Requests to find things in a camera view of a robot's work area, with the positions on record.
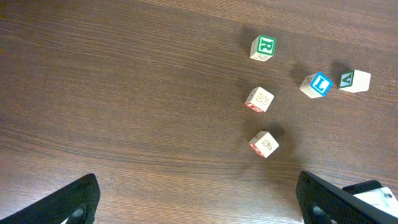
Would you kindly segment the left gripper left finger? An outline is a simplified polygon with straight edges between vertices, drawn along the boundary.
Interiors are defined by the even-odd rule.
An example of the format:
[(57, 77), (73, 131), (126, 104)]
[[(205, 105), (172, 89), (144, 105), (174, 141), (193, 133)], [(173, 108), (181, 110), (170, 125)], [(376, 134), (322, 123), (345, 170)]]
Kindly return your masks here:
[(94, 174), (86, 174), (43, 199), (9, 215), (1, 223), (93, 224), (100, 200)]

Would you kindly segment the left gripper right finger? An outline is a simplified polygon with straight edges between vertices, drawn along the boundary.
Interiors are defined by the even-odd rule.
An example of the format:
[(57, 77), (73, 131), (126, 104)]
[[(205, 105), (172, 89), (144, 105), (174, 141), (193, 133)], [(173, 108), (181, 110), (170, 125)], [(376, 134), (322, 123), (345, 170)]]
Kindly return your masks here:
[(340, 189), (315, 174), (302, 171), (296, 196), (305, 223), (397, 223), (397, 218), (354, 196), (375, 190), (375, 180)]

